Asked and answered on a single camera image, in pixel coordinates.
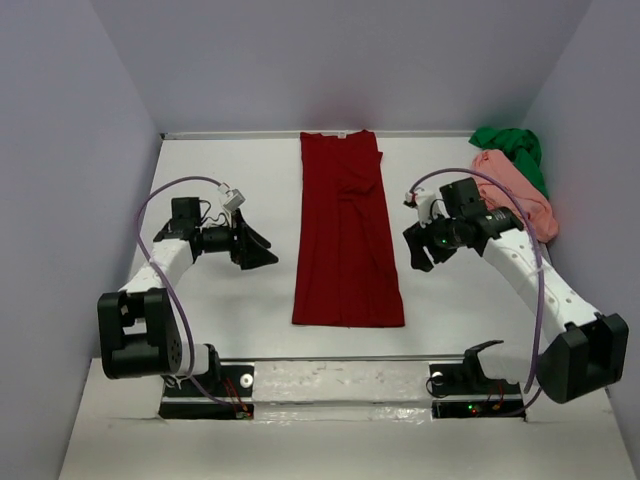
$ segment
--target white connector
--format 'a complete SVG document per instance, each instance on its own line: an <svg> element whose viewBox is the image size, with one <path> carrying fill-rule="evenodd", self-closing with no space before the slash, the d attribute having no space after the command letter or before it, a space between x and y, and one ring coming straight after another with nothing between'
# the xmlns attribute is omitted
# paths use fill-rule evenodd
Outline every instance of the white connector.
<svg viewBox="0 0 640 480"><path fill-rule="evenodd" d="M422 225L431 223L431 213L447 216L441 208L442 202L438 201L438 196L431 190L416 188L413 193L407 192L405 194L405 200L407 203L415 203L415 209L418 210L418 220Z"/></svg>
<svg viewBox="0 0 640 480"><path fill-rule="evenodd" d="M240 190L231 189L226 183L218 187L218 192L220 193L220 205L225 212L235 212L245 201Z"/></svg>

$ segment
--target green cloth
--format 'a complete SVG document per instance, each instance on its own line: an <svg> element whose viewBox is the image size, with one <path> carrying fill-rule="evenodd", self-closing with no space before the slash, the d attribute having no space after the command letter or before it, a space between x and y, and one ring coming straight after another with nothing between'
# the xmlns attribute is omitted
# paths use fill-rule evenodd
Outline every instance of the green cloth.
<svg viewBox="0 0 640 480"><path fill-rule="evenodd" d="M496 130L491 127L481 127L476 130L469 143L483 150L502 150L531 185L536 187L545 198L549 198L544 176L540 171L542 150L538 137L531 130L507 128Z"/></svg>

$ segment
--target red dress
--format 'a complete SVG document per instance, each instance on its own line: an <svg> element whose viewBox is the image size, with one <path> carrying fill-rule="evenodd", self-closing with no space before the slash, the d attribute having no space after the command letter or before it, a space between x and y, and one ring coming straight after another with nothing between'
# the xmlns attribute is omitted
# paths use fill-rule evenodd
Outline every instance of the red dress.
<svg viewBox="0 0 640 480"><path fill-rule="evenodd" d="M375 135L301 133L300 141L302 230L293 323L404 326Z"/></svg>

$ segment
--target pink cloth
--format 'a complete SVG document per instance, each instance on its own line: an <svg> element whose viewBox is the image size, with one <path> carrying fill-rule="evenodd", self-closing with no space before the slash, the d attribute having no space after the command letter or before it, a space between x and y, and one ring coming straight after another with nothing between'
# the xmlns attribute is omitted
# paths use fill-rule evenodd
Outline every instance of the pink cloth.
<svg viewBox="0 0 640 480"><path fill-rule="evenodd" d="M536 237L540 242L546 243L558 235L558 222L553 217L551 205L504 153L500 150L485 150L473 160L471 169L496 179L516 197L535 227ZM483 178L474 177L474 180L489 209L509 207L522 220L509 198L498 187Z"/></svg>

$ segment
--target black bracket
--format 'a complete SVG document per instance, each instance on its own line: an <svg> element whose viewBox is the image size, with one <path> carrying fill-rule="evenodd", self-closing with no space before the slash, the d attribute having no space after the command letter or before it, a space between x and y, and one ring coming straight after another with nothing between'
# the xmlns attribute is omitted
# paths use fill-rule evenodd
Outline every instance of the black bracket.
<svg viewBox="0 0 640 480"><path fill-rule="evenodd" d="M145 333L125 334L136 318ZM171 375L182 361L182 343L164 288L143 293L105 293L98 300L102 368L108 378Z"/></svg>

